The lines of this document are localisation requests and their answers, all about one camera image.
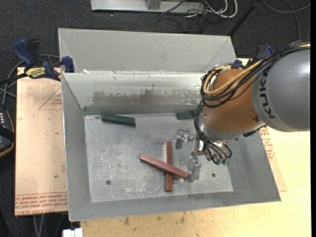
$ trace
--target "black cable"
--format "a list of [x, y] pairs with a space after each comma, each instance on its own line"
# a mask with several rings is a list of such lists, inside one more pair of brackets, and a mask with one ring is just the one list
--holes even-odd
[[309, 4], [303, 6], [303, 7], [299, 8], [299, 9], [294, 9], [294, 8], [292, 7], [292, 5], [291, 5], [291, 9], [292, 9], [292, 10], [288, 10], [288, 11], [287, 11], [287, 10], [277, 10], [277, 9], [274, 9], [274, 8], [272, 8], [271, 6], [269, 6], [269, 5], [266, 3], [265, 0], [262, 0], [262, 1], [263, 1], [263, 3], [265, 4], [266, 7], [268, 7], [270, 10], [273, 10], [273, 11], [278, 12], [278, 13], [294, 13], [294, 12], [298, 12], [298, 11], [300, 11], [300, 10], [304, 10], [304, 9], [308, 8], [309, 6], [311, 6], [311, 2], [310, 2]]
[[167, 13], [169, 13], [169, 12], [172, 12], [173, 10], [175, 10], [176, 8], [178, 8], [179, 6], [181, 6], [181, 5], [182, 5], [184, 2], [186, 2], [186, 1], [187, 1], [187, 0], [183, 0], [182, 2], [180, 2], [179, 4], [177, 4], [176, 6], [174, 6], [173, 8], [171, 8], [171, 9], [169, 9], [169, 10], [163, 12], [162, 15], [167, 14]]
[[302, 8], [299, 8], [299, 9], [297, 9], [297, 10], [294, 10], [294, 8], [293, 8], [293, 6], [291, 5], [291, 3], [290, 3], [288, 0], [284, 0], [284, 1], [290, 6], [291, 11], [281, 11], [281, 10], [276, 10], [276, 9], [270, 7], [270, 6], [266, 3], [265, 0], [262, 0], [262, 1], [263, 1], [263, 3], [265, 4], [265, 6], [266, 6], [267, 8], [269, 8], [270, 10], [272, 10], [272, 11], [275, 11], [275, 12], [278, 12], [278, 13], [293, 13], [293, 15], [294, 15], [294, 17], [295, 17], [296, 25], [297, 25], [298, 39], [300, 40], [300, 39], [301, 39], [301, 27], [300, 27], [300, 23], [299, 23], [299, 20], [298, 20], [298, 17], [297, 17], [296, 12], [307, 8], [308, 6], [311, 5], [311, 3], [307, 4], [306, 6], [304, 6], [304, 7], [302, 7]]
[[[41, 56], [41, 57], [48, 57], [49, 60], [50, 60], [50, 58], [60, 59], [59, 56], [54, 55], [54, 54], [41, 54], [40, 56]], [[10, 80], [10, 79], [12, 78], [12, 75], [16, 72], [16, 69], [17, 69], [18, 67], [22, 67], [24, 63], [25, 63], [24, 61], [20, 61], [18, 64], [16, 64], [16, 65], [11, 69], [11, 71], [10, 71], [10, 73], [9, 73], [9, 75], [8, 75], [8, 77], [7, 77], [7, 79]], [[4, 86], [4, 89], [1, 89], [0, 95], [3, 94], [3, 97], [2, 97], [2, 105], [5, 104], [5, 100], [6, 100], [6, 96], [7, 96], [7, 95], [16, 98], [16, 95], [7, 92], [7, 90], [8, 90], [9, 88], [13, 87], [15, 84], [16, 84], [16, 82], [13, 82], [13, 83], [11, 83], [11, 84], [6, 83], [5, 86]]]
[[157, 31], [157, 25], [158, 25], [159, 22], [161, 22], [163, 20], [170, 20], [172, 22], [175, 22], [182, 28], [182, 30], [184, 31], [183, 33], [187, 33], [188, 32], [187, 29], [185, 29], [185, 27], [180, 22], [178, 22], [177, 20], [175, 20], [173, 18], [161, 18], [161, 19], [157, 20], [156, 23], [155, 23], [155, 32], [156, 33], [161, 33], [161, 32]]
[[210, 108], [214, 108], [214, 107], [219, 107], [223, 104], [225, 104], [226, 102], [232, 100], [232, 96], [233, 94], [242, 86], [244, 85], [244, 83], [246, 83], [249, 79], [251, 79], [255, 74], [257, 74], [258, 72], [264, 72], [267, 69], [269, 69], [271, 66], [273, 66], [279, 59], [281, 59], [282, 57], [284, 57], [285, 55], [298, 51], [298, 50], [302, 50], [302, 49], [309, 49], [309, 47], [303, 47], [302, 45], [304, 44], [308, 44], [310, 43], [309, 41], [297, 41], [296, 44], [293, 43], [291, 46], [288, 46], [286, 49], [272, 54], [268, 57], [266, 57], [265, 59], [263, 59], [259, 65], [257, 65], [253, 70], [251, 70], [248, 74], [246, 74], [241, 80], [240, 82], [233, 88], [233, 89], [229, 89], [229, 87], [227, 87], [223, 92], [219, 93], [216, 96], [207, 96], [204, 91], [203, 91], [203, 86], [205, 84], [205, 78], [206, 76], [208, 76], [209, 74], [205, 75], [202, 77], [202, 86], [200, 89], [201, 92], [201, 96], [203, 101], [206, 103], [206, 101], [215, 101], [215, 100], [220, 100], [224, 97], [227, 96], [227, 98], [223, 101], [221, 101], [219, 104], [216, 105], [209, 105], [206, 103], [206, 105]]

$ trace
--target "cable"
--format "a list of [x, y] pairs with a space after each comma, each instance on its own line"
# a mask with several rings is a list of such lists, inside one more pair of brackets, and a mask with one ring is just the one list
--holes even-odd
[[163, 15], [163, 14], [167, 14], [167, 13], [169, 13], [169, 12], [172, 12], [173, 10], [175, 10], [176, 8], [178, 8], [179, 6], [181, 6], [181, 5], [182, 5], [184, 2], [186, 2], [186, 1], [187, 1], [187, 0], [183, 0], [182, 2], [180, 2], [179, 4], [177, 4], [176, 6], [174, 6], [173, 8], [171, 8], [171, 9], [169, 9], [169, 10], [163, 12], [162, 15]]
[[[54, 55], [54, 54], [41, 54], [40, 56], [41, 56], [41, 57], [47, 57], [49, 60], [50, 60], [50, 58], [60, 59], [59, 56]], [[24, 61], [20, 61], [18, 64], [16, 64], [16, 65], [11, 69], [11, 71], [10, 71], [10, 73], [9, 73], [9, 75], [8, 75], [8, 77], [7, 77], [7, 79], [10, 79], [10, 78], [12, 77], [12, 75], [16, 72], [16, 69], [17, 69], [18, 67], [22, 67], [22, 65], [23, 65], [24, 63], [25, 63]], [[5, 104], [5, 100], [6, 100], [6, 96], [7, 96], [7, 95], [16, 98], [16, 95], [15, 95], [15, 94], [12, 94], [12, 93], [8, 92], [8, 89], [10, 89], [11, 87], [13, 87], [15, 84], [16, 84], [16, 82], [13, 82], [13, 83], [11, 83], [11, 84], [6, 83], [5, 86], [4, 86], [4, 89], [0, 88], [0, 95], [3, 94], [2, 102], [1, 102], [2, 105]]]
[[36, 224], [36, 219], [35, 219], [35, 216], [33, 215], [33, 224], [34, 224], [34, 228], [35, 228], [35, 234], [37, 237], [40, 237], [40, 235], [41, 235], [41, 231], [43, 228], [43, 221], [44, 221], [44, 214], [41, 215], [40, 226], [39, 226], [39, 230], [38, 230], [38, 227]]
[[275, 12], [278, 12], [278, 13], [294, 13], [294, 12], [298, 12], [298, 11], [300, 11], [300, 10], [304, 10], [304, 9], [306, 9], [306, 8], [308, 8], [309, 6], [311, 6], [311, 3], [309, 3], [309, 4], [307, 4], [307, 5], [305, 5], [305, 6], [303, 6], [303, 7], [301, 7], [301, 8], [299, 8], [299, 9], [293, 9], [293, 7], [291, 6], [291, 9], [292, 10], [290, 10], [290, 11], [284, 11], [284, 10], [277, 10], [277, 9], [274, 9], [274, 8], [272, 8], [271, 6], [269, 6], [268, 4], [267, 4], [267, 2], [265, 1], [265, 0], [263, 0], [263, 3], [266, 5], [266, 7], [268, 7], [270, 10], [273, 10], [273, 11], [275, 11]]
[[222, 18], [226, 18], [226, 19], [228, 19], [228, 18], [233, 18], [233, 17], [236, 16], [236, 14], [237, 14], [237, 12], [238, 12], [237, 0], [233, 0], [233, 2], [234, 2], [234, 6], [235, 6], [235, 11], [234, 11], [234, 13], [233, 13], [232, 15], [223, 15], [223, 14], [222, 14], [224, 11], [227, 10], [227, 8], [225, 8], [224, 11], [216, 11], [216, 10], [214, 10], [209, 4], [206, 5], [206, 6], [208, 7], [208, 9], [207, 9], [206, 11], [207, 11], [207, 12], [214, 13], [214, 14], [217, 14], [217, 15], [219, 15], [219, 16], [222, 17]]
[[184, 31], [184, 33], [187, 33], [187, 30], [185, 29], [185, 27], [184, 27], [180, 22], [178, 22], [177, 20], [175, 20], [175, 19], [173, 19], [173, 18], [161, 18], [161, 19], [157, 20], [156, 23], [155, 23], [155, 32], [156, 32], [156, 33], [159, 33], [159, 32], [157, 31], [157, 24], [158, 24], [159, 22], [163, 21], [163, 20], [170, 20], [170, 21], [172, 21], [172, 22], [177, 23], [177, 24], [182, 28], [182, 30]]
[[294, 17], [295, 17], [295, 20], [296, 20], [296, 25], [297, 25], [297, 31], [298, 31], [298, 39], [300, 40], [301, 39], [301, 27], [300, 27], [300, 23], [298, 21], [298, 17], [297, 17], [297, 14], [296, 12], [297, 11], [300, 11], [300, 10], [303, 10], [305, 8], [307, 8], [308, 6], [311, 5], [311, 3], [307, 4], [306, 6], [302, 7], [302, 8], [299, 8], [297, 10], [294, 10], [293, 6], [290, 4], [290, 2], [288, 0], [284, 0], [289, 6], [290, 8], [292, 9], [292, 11], [281, 11], [281, 10], [276, 10], [272, 7], [270, 7], [265, 0], [263, 0], [263, 3], [265, 4], [266, 7], [268, 7], [270, 10], [272, 11], [275, 11], [275, 12], [278, 12], [278, 13], [293, 13], [294, 14]]
[[[210, 107], [210, 108], [215, 108], [215, 107], [219, 107], [219, 106], [225, 104], [228, 101], [236, 99], [241, 94], [239, 94], [238, 96], [235, 96], [233, 98], [235, 92], [242, 85], [244, 85], [248, 80], [253, 78], [253, 76], [256, 75], [256, 78], [254, 79], [254, 81], [255, 81], [259, 77], [258, 73], [263, 73], [264, 71], [270, 69], [271, 66], [273, 66], [279, 59], [281, 59], [285, 55], [292, 53], [292, 52], [295, 52], [295, 51], [298, 51], [298, 50], [309, 49], [309, 48], [310, 48], [310, 41], [308, 41], [308, 40], [296, 41], [295, 43], [289, 45], [286, 49], [284, 49], [278, 53], [272, 54], [272, 55], [266, 57], [265, 59], [262, 59], [262, 60], [256, 62], [255, 64], [251, 65], [249, 68], [247, 68], [246, 70], [241, 72], [239, 75], [237, 75], [236, 77], [231, 79], [229, 82], [227, 82], [222, 87], [220, 87], [214, 91], [204, 91], [205, 87], [208, 86], [209, 82], [212, 80], [212, 77], [216, 76], [217, 73], [221, 72], [221, 70], [218, 68], [211, 70], [208, 74], [206, 74], [205, 76], [202, 77], [202, 86], [200, 89], [200, 93], [201, 93], [202, 101], [203, 101], [204, 105], [207, 107]], [[237, 85], [234, 86], [233, 88], [230, 88], [233, 85], [233, 83], [235, 83], [240, 78], [241, 78], [241, 80], [237, 83]], [[210, 103], [206, 103], [206, 101], [215, 101], [215, 100], [218, 100], [218, 104], [211, 105]]]
[[56, 230], [55, 230], [55, 233], [54, 233], [53, 237], [57, 236], [57, 233], [59, 231], [59, 227], [60, 227], [60, 224], [61, 224], [61, 221], [62, 221], [63, 217], [64, 217], [64, 214], [61, 215], [61, 217], [60, 217], [60, 219], [58, 221], [58, 224], [57, 224], [57, 227], [56, 227]]

